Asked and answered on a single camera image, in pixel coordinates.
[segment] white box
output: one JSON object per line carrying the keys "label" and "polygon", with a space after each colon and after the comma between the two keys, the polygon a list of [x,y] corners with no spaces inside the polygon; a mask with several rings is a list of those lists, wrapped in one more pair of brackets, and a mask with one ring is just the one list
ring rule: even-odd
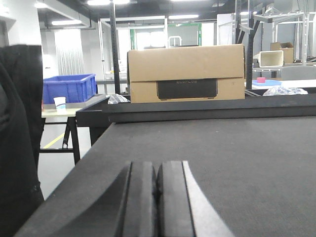
{"label": "white box", "polygon": [[282,67],[283,66],[283,51],[261,51],[253,58],[258,59],[260,68]]}

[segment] gray felt table surface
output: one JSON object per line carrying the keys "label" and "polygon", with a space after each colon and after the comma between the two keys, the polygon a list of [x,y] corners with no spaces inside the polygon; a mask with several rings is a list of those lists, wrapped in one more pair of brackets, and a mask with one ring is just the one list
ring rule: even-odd
{"label": "gray felt table surface", "polygon": [[315,237],[315,127],[316,117],[112,124],[16,236],[71,221],[127,160],[188,160],[236,237]]}

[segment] window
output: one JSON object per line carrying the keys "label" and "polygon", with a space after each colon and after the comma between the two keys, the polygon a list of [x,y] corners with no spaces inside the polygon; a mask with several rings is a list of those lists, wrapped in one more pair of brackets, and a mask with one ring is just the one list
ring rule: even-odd
{"label": "window", "polygon": [[163,31],[136,33],[137,49],[145,47],[164,47],[165,35]]}

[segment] yellow floor line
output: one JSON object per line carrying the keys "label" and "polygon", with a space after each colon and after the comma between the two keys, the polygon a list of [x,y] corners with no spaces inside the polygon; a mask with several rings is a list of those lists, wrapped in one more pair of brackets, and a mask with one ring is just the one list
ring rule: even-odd
{"label": "yellow floor line", "polygon": [[56,137],[54,140],[52,140],[50,143],[48,143],[46,146],[44,146],[44,149],[47,149],[47,148],[51,147],[52,145],[54,145],[59,139],[64,137],[64,135],[65,135],[65,133],[60,134],[58,137]]}

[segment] cardboard box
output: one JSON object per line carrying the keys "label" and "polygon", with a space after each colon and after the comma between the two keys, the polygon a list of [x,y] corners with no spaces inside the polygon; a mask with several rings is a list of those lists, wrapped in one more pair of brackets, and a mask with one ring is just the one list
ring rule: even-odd
{"label": "cardboard box", "polygon": [[244,99],[242,44],[132,50],[132,103]]}
{"label": "cardboard box", "polygon": [[275,42],[270,44],[270,50],[282,50],[284,63],[293,63],[294,61],[294,47],[290,42],[280,43]]}
{"label": "cardboard box", "polygon": [[282,67],[283,66],[283,51],[261,51],[253,56],[258,59],[260,68]]}

